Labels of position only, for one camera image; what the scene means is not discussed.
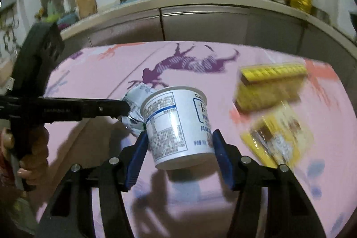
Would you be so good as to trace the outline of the left hand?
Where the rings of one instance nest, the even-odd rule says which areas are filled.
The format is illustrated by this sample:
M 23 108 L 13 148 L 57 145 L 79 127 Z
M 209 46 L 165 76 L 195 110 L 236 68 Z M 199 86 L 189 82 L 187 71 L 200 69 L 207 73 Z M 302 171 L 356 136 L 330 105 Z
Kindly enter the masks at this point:
M 37 127 L 30 133 L 33 139 L 31 152 L 19 162 L 18 177 L 24 179 L 27 185 L 37 186 L 45 180 L 48 170 L 48 140 L 49 133 L 45 127 Z M 14 137 L 8 128 L 1 130 L 1 154 L 10 162 L 10 149 L 14 146 Z

